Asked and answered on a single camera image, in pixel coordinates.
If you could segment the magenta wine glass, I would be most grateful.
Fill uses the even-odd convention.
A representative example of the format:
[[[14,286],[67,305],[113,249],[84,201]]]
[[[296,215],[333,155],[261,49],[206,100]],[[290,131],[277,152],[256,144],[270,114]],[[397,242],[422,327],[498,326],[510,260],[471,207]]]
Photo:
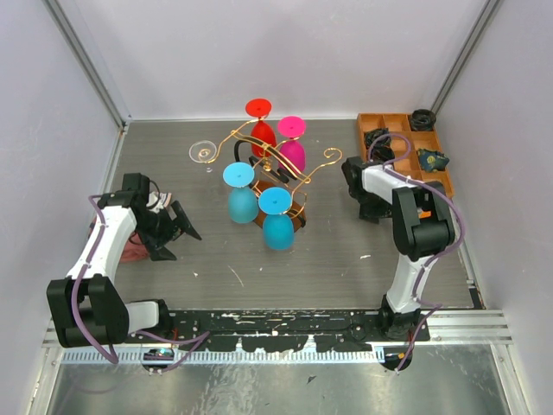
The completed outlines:
[[[288,116],[282,118],[277,125],[278,132],[286,138],[280,146],[281,153],[291,161],[291,163],[303,172],[306,167],[306,152],[300,142],[300,137],[307,130],[306,122],[297,116]]]

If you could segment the red wine glass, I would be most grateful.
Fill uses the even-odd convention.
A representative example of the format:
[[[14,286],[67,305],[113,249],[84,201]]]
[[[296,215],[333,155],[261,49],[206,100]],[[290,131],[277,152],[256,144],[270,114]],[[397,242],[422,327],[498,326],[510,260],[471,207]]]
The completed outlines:
[[[270,115],[271,109],[271,102],[265,98],[252,99],[245,106],[246,113],[257,119],[257,122],[251,130],[251,135],[265,144],[275,146],[277,144],[275,132],[265,121]]]

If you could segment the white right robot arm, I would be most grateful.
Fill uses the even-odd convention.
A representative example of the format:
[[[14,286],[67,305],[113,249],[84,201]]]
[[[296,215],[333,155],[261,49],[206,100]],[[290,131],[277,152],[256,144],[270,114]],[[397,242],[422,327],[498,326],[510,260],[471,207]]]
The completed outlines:
[[[390,219],[399,253],[390,289],[376,326],[388,340],[406,337],[421,321],[421,295],[434,263],[454,244],[450,199],[439,182],[419,182],[392,167],[349,157],[341,165],[359,218],[378,224]]]

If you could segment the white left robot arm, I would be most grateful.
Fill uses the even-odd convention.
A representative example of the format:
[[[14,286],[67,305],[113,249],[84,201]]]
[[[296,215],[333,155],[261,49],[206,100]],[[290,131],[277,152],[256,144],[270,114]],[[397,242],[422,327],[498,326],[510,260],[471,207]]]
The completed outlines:
[[[164,300],[125,303],[114,285],[131,236],[138,237],[153,261],[174,261],[166,245],[183,234],[200,238],[178,201],[156,207],[149,195],[146,175],[126,173],[119,190],[92,197],[96,221],[86,246],[67,276],[51,281],[46,291],[62,347],[103,348],[138,331],[153,342],[172,335],[173,319]]]

